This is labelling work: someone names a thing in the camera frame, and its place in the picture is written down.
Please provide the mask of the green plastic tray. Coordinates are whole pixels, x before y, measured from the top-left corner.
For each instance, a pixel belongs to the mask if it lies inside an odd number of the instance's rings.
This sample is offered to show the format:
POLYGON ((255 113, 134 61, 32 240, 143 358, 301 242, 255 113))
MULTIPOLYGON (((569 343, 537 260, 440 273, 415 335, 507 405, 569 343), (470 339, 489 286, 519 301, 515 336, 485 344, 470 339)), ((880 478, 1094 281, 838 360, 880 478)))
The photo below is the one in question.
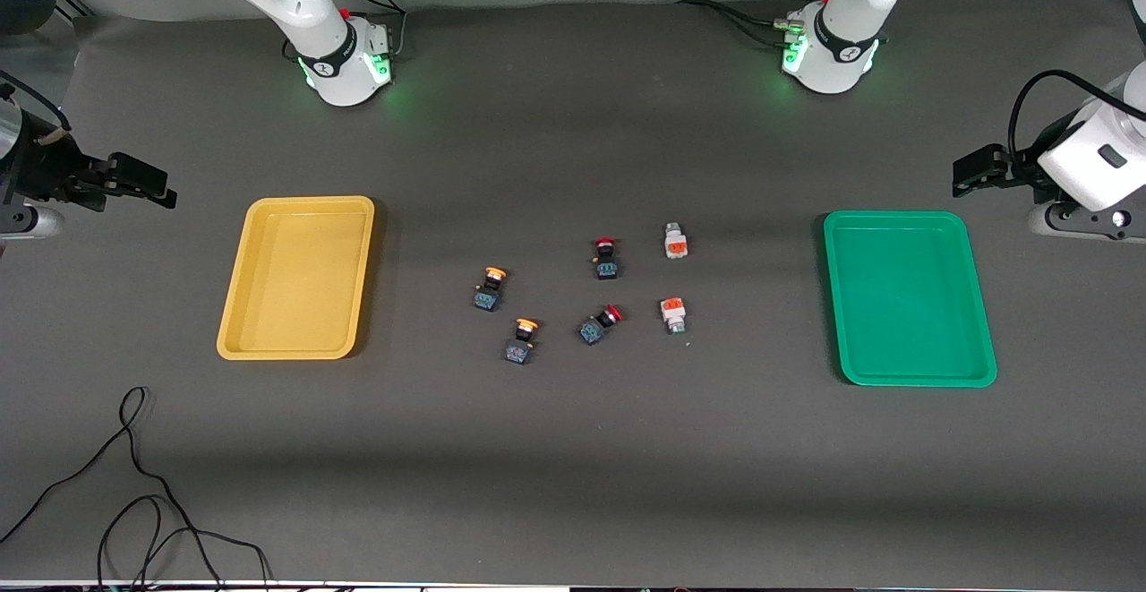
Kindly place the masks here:
POLYGON ((863 387, 982 389, 997 379, 970 229, 940 210, 823 221, 835 350, 863 387))

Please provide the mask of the dark grey table mat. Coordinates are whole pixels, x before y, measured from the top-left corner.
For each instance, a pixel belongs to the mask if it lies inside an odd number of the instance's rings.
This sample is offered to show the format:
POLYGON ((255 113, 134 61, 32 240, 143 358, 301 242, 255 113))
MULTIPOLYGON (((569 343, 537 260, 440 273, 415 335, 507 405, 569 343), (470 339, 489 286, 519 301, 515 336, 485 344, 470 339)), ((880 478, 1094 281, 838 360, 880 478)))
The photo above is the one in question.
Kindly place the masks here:
MULTIPOLYGON (((1037 71, 1135 66, 1127 0, 901 1, 841 97, 683 5, 409 23, 394 86, 350 110, 266 21, 83 26, 74 135, 167 169, 179 204, 69 210, 0 259, 0 536, 144 385, 144 466, 282 579, 1146 589, 1146 245, 1035 236, 1028 192, 949 187, 1037 71), (344 195, 376 210, 355 348, 221 358, 250 205, 344 195), (961 218, 990 387, 843 380, 835 210, 961 218), (623 319, 587 346, 606 303, 623 319), (518 318, 540 324, 524 366, 518 318)), ((0 579, 91 579, 156 489, 116 442, 0 542, 0 579)))

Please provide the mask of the yellow plastic tray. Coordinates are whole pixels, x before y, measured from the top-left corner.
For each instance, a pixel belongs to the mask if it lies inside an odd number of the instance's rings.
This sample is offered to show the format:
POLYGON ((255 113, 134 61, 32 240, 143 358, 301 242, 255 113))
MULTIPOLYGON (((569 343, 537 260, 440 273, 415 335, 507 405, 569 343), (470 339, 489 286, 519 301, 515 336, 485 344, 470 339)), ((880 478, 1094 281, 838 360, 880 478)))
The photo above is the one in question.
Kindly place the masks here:
POLYGON ((355 348, 376 210, 361 195, 253 202, 243 221, 218 355, 332 361, 355 348))

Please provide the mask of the yellow push button switch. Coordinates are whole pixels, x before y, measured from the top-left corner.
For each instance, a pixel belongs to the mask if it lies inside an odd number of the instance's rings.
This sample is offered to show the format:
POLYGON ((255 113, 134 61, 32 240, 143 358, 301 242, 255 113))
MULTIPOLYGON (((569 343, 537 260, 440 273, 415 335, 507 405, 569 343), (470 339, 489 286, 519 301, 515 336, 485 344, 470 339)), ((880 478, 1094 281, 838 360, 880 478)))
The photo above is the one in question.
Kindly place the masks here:
POLYGON ((482 311, 496 311, 499 310, 500 302, 502 302, 503 287, 508 277, 508 273, 500 267, 487 267, 482 274, 482 282, 474 287, 474 303, 476 309, 482 311))
POLYGON ((539 327, 539 322, 534 322, 534 319, 516 319, 513 336, 507 340, 503 358, 515 365, 526 365, 531 360, 534 348, 534 336, 539 327))

